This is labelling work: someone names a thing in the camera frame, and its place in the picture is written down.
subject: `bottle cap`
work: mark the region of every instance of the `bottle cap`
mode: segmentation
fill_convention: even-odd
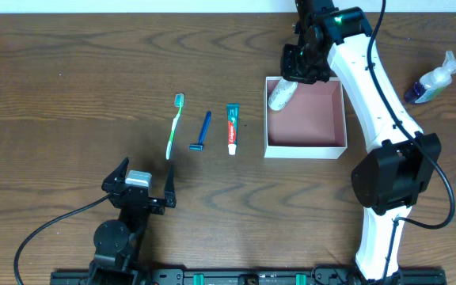
[[[235,155],[235,151],[237,150],[236,144],[229,144],[228,145],[228,154]]]

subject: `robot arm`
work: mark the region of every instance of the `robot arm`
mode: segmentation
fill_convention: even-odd
[[[281,59],[281,74],[288,81],[313,84],[327,82],[330,70],[347,91],[365,138],[367,157],[353,170],[351,183],[364,206],[363,233],[356,266],[365,280],[381,279],[398,270],[397,252],[403,224],[419,193],[425,190],[433,168],[424,163],[382,102],[367,68],[371,27],[360,8],[339,11],[331,0],[296,0],[300,21],[295,25],[298,45],[287,44]],[[386,76],[377,50],[371,54],[376,78],[402,126],[437,161],[440,143],[435,134],[423,135],[408,115]]]
[[[367,153],[381,147],[382,142],[387,139],[391,143],[400,143],[408,140],[399,129],[393,127],[394,121],[382,103],[372,82],[371,75],[367,69],[366,58],[369,39],[363,34],[344,38],[344,43],[334,44],[328,55],[329,66],[344,85],[362,126]],[[402,122],[402,126],[410,134],[423,133],[422,129],[408,115],[398,100],[375,47],[372,49],[372,57],[374,72],[379,84],[393,111]]]

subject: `pink box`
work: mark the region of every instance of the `pink box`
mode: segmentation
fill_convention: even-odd
[[[298,84],[281,111],[267,99],[281,77],[267,77],[264,89],[266,158],[337,159],[348,147],[343,89],[339,78]]]

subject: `toothbrush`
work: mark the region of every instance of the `toothbrush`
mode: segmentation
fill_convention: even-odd
[[[170,133],[170,139],[168,140],[168,146],[166,146],[166,160],[170,159],[170,155],[172,154],[172,142],[173,142],[173,133],[175,133],[175,128],[177,126],[177,122],[179,121],[179,118],[181,117],[181,112],[182,112],[182,106],[184,106],[184,94],[183,93],[178,93],[175,95],[175,107],[179,108],[179,112],[173,118],[172,122],[172,132]]]

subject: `toothpaste tube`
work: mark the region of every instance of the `toothpaste tube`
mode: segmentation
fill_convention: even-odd
[[[237,150],[237,123],[238,123],[238,103],[226,105],[228,113],[228,154],[235,155]]]

